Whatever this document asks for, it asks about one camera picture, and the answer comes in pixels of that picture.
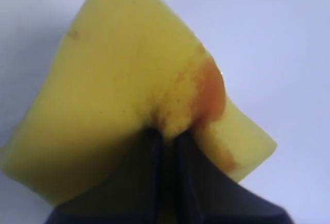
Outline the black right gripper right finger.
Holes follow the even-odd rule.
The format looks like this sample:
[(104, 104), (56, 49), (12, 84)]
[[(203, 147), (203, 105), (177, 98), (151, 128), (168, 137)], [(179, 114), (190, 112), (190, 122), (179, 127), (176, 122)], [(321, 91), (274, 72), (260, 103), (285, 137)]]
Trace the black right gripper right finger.
[(175, 140), (175, 207), (179, 223), (291, 224), (287, 211), (218, 169), (186, 131)]

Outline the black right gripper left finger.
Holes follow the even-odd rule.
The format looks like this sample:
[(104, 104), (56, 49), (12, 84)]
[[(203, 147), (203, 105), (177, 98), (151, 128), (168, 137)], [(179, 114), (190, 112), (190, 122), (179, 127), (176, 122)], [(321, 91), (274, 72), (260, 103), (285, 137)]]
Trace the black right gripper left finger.
[(105, 181), (51, 212), (46, 223), (156, 223), (162, 137), (142, 133)]

